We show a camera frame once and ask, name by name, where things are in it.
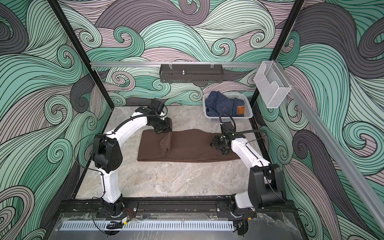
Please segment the brown trousers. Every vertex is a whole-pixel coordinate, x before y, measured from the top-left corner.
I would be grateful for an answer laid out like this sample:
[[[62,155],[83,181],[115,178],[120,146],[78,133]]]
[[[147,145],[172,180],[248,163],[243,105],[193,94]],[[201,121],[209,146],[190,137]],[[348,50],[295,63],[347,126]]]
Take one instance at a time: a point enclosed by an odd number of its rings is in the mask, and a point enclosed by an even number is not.
[[[210,143],[220,133],[198,129],[156,134],[154,130],[142,133],[137,160],[139,162],[212,163],[239,159],[230,151],[223,155]]]

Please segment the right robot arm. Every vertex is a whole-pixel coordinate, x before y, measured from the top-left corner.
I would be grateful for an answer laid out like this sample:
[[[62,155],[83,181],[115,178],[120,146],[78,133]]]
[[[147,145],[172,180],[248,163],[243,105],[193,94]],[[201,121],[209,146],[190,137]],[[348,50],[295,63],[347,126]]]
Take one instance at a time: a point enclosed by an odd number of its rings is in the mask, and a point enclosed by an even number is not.
[[[234,195],[236,209],[264,208],[286,200],[283,172],[264,159],[241,135],[215,136],[210,143],[223,155],[235,153],[249,170],[248,189]]]

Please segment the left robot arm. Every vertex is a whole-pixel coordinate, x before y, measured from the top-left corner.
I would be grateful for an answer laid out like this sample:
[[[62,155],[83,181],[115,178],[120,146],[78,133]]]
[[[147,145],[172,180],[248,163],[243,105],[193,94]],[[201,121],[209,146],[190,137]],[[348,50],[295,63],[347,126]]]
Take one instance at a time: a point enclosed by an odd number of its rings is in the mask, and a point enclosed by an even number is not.
[[[168,110],[164,106],[139,107],[113,130],[95,135],[91,159],[101,175],[102,204],[112,217],[118,217],[124,211],[118,176],[118,168],[123,162],[121,146],[144,126],[153,127],[156,134],[171,132],[172,121],[167,117],[167,113]]]

